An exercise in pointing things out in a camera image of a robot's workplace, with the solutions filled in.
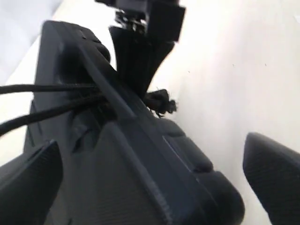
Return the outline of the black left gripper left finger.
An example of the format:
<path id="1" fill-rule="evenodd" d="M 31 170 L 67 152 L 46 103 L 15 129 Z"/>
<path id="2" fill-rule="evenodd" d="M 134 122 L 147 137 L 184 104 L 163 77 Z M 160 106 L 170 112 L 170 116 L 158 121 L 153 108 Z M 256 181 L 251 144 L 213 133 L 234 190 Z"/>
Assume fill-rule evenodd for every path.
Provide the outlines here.
<path id="1" fill-rule="evenodd" d="M 0 168 L 0 223 L 42 225 L 63 178 L 60 149 L 47 141 Z"/>

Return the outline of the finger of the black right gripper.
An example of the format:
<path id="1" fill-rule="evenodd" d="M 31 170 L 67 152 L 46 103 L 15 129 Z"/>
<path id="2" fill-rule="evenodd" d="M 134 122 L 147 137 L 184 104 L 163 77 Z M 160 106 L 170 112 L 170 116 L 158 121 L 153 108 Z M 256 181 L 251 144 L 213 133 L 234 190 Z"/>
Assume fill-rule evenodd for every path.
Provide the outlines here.
<path id="1" fill-rule="evenodd" d="M 174 48 L 174 42 L 150 39 L 144 34 L 110 27 L 120 79 L 144 98 L 157 69 Z"/>

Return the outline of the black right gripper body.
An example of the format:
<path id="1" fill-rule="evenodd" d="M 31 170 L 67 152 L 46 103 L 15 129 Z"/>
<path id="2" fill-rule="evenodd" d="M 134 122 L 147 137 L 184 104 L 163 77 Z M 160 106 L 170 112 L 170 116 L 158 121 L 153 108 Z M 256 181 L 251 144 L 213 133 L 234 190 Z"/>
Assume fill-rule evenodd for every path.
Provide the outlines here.
<path id="1" fill-rule="evenodd" d="M 116 21 L 125 29 L 133 28 L 146 37 L 178 42 L 186 8 L 178 0 L 97 0 L 116 9 Z"/>

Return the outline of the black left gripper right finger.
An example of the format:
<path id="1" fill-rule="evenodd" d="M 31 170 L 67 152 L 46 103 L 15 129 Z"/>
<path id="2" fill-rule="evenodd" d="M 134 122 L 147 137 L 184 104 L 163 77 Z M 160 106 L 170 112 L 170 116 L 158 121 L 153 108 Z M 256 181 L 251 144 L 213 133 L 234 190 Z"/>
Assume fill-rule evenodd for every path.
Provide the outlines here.
<path id="1" fill-rule="evenodd" d="M 300 223 L 300 154 L 260 133 L 248 133 L 243 172 L 273 225 Z"/>

